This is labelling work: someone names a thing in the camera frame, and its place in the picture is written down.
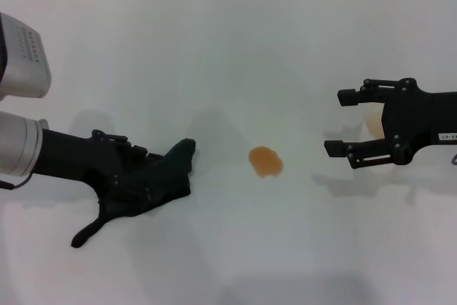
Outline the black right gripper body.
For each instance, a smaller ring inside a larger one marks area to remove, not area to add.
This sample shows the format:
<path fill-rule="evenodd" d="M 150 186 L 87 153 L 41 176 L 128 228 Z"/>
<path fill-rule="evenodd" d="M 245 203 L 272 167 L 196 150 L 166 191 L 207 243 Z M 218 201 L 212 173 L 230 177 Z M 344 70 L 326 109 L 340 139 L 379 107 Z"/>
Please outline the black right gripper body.
<path fill-rule="evenodd" d="M 394 164 L 409 164 L 427 146 L 456 144 L 456 92 L 431 93 L 415 79 L 382 81 L 383 124 Z"/>

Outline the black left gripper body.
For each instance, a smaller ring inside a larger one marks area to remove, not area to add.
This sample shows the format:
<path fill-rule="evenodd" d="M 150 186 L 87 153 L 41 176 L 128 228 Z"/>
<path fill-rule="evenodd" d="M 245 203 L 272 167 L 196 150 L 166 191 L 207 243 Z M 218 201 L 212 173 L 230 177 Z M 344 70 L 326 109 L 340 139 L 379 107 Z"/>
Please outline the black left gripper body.
<path fill-rule="evenodd" d="M 35 173 L 83 182 L 103 197 L 119 185 L 119 149 L 124 147 L 124 136 L 100 130 L 92 131 L 89 138 L 80 138 L 45 129 Z"/>

